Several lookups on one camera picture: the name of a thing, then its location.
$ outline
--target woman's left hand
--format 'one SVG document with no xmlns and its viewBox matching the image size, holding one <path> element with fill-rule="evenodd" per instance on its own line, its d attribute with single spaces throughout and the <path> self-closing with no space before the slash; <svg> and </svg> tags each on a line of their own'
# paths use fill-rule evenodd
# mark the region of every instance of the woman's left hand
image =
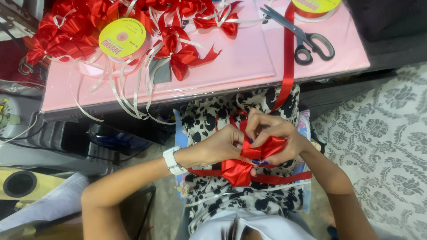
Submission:
<svg viewBox="0 0 427 240">
<path fill-rule="evenodd" d="M 227 159 L 250 162 L 250 159 L 240 156 L 241 149 L 237 148 L 243 144 L 244 137 L 243 132 L 226 125 L 205 140 L 175 152 L 174 156 L 176 162 L 185 168 L 212 165 Z"/>
</svg>

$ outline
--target hand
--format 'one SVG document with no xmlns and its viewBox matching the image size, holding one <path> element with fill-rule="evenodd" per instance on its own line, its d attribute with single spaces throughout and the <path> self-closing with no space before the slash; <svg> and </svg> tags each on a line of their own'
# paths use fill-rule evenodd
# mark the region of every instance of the hand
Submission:
<svg viewBox="0 0 427 240">
<path fill-rule="evenodd" d="M 246 134 L 254 140 L 251 147 L 261 146 L 269 136 L 288 140 L 282 152 L 263 159 L 261 165 L 278 165 L 295 159 L 310 144 L 303 135 L 299 134 L 291 122 L 281 116 L 270 116 L 254 108 L 249 112 Z"/>
<path fill-rule="evenodd" d="M 177 151 L 174 156 L 176 162 L 185 168 L 212 165 L 226 159 L 250 162 L 240 156 L 241 149 L 237 148 L 243 144 L 244 137 L 243 132 L 226 125 L 205 140 Z"/>
</svg>

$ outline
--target white shirt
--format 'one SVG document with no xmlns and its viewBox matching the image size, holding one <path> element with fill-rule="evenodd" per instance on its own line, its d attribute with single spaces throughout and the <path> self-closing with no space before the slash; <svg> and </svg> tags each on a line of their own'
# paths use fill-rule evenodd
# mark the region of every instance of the white shirt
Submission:
<svg viewBox="0 0 427 240">
<path fill-rule="evenodd" d="M 241 238 L 245 226 L 253 228 L 261 234 L 263 240 L 316 240 L 300 225 L 279 215 L 266 215 L 262 211 L 221 211 L 197 229 L 190 240 L 221 239 L 221 229 L 229 229 L 236 217 L 239 217 L 237 240 Z"/>
</svg>

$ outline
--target scissors handle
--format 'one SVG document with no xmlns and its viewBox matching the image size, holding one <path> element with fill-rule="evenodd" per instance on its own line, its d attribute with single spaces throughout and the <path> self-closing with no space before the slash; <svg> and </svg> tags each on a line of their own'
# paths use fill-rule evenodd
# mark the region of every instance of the scissors handle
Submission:
<svg viewBox="0 0 427 240">
<path fill-rule="evenodd" d="M 335 49 L 332 44 L 324 36 L 318 33 L 306 33 L 307 41 L 313 46 L 313 53 L 317 53 L 323 61 L 329 61 L 335 56 Z M 313 41 L 319 40 L 329 51 L 329 56 L 326 56 L 322 49 Z"/>
<path fill-rule="evenodd" d="M 301 59 L 299 57 L 299 54 L 304 54 L 305 59 L 304 60 Z M 295 57 L 295 62 L 298 63 L 299 65 L 305 66 L 313 62 L 313 58 L 311 57 L 310 50 L 308 50 L 303 44 L 298 45 L 296 47 L 294 57 Z"/>
</svg>

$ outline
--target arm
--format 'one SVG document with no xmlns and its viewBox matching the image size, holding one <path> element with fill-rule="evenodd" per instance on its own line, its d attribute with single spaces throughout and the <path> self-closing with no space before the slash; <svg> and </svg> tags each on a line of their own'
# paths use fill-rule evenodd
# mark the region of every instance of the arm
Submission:
<svg viewBox="0 0 427 240">
<path fill-rule="evenodd" d="M 174 153 L 185 167 L 211 165 L 225 159 L 240 158 L 244 135 L 226 126 L 211 137 Z M 85 240 L 128 240 L 118 204 L 150 182 L 171 175 L 163 157 L 110 174 L 87 187 L 82 195 L 83 235 Z"/>
<path fill-rule="evenodd" d="M 363 214 L 346 173 L 317 151 L 293 124 L 280 116 L 270 116 L 252 109 L 246 133 L 255 139 L 252 147 L 261 146 L 269 136 L 288 139 L 281 153 L 269 156 L 262 162 L 277 165 L 300 155 L 328 196 L 340 239 L 378 239 Z"/>
</svg>

